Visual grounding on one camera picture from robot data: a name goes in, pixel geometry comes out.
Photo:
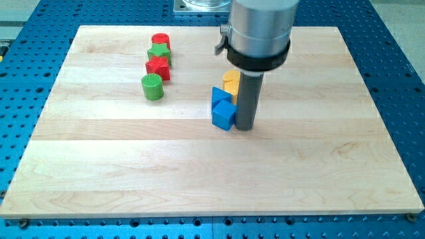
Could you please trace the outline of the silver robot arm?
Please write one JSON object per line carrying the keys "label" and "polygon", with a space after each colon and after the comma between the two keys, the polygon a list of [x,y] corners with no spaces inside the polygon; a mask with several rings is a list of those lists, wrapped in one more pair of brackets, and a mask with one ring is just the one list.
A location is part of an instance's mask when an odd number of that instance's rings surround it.
{"label": "silver robot arm", "polygon": [[284,51],[295,21],[298,0],[233,0],[230,46],[252,58],[268,58]]}

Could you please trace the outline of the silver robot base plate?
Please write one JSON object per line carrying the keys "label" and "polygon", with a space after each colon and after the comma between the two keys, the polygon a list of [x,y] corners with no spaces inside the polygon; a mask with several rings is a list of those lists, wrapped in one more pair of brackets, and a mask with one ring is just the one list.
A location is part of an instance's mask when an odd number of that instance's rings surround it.
{"label": "silver robot base plate", "polygon": [[174,0],[173,11],[191,12],[229,12],[231,0]]}

